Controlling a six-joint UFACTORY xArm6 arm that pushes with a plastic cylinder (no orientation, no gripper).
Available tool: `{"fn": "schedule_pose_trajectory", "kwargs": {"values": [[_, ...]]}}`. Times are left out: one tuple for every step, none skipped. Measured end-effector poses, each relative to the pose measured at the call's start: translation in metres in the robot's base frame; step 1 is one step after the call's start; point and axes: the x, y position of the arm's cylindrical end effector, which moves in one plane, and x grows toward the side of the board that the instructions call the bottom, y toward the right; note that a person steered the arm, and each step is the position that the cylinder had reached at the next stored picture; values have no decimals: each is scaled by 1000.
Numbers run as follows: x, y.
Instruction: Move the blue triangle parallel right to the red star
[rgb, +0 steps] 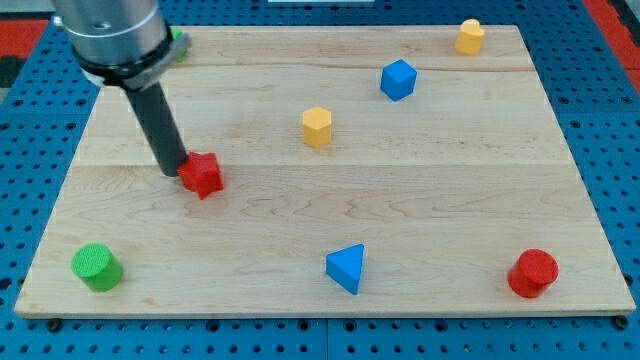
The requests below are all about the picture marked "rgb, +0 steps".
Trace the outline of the green block behind arm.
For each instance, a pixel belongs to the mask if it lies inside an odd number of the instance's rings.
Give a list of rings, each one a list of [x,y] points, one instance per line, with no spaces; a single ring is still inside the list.
[[[170,54],[177,63],[182,63],[189,48],[188,37],[180,29],[171,28],[170,33],[172,36]]]

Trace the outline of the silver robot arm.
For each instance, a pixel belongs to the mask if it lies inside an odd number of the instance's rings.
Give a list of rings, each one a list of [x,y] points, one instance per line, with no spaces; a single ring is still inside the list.
[[[69,37],[86,78],[119,87],[161,172],[176,177],[187,153],[161,76],[191,46],[172,31],[157,0],[53,0],[54,24]]]

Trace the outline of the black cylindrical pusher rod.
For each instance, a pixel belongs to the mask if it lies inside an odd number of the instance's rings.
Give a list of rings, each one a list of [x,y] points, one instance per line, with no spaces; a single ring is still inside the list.
[[[144,90],[126,91],[126,96],[161,172],[177,177],[187,153],[163,88],[155,83]]]

